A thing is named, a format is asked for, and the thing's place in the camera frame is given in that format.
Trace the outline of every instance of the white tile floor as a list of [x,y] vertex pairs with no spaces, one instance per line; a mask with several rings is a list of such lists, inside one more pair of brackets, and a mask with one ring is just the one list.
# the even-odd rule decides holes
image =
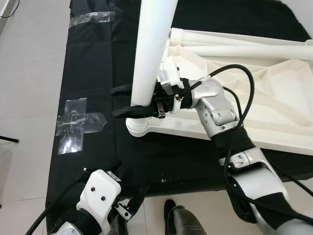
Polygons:
[[[0,36],[0,235],[26,232],[45,206],[69,21],[69,0],[22,0]],[[313,189],[313,179],[304,184]],[[313,216],[312,199],[292,183],[291,204]],[[130,235],[164,234],[163,204],[174,199],[209,234],[259,235],[237,218],[225,191],[146,198]],[[45,221],[34,233],[46,234]]]

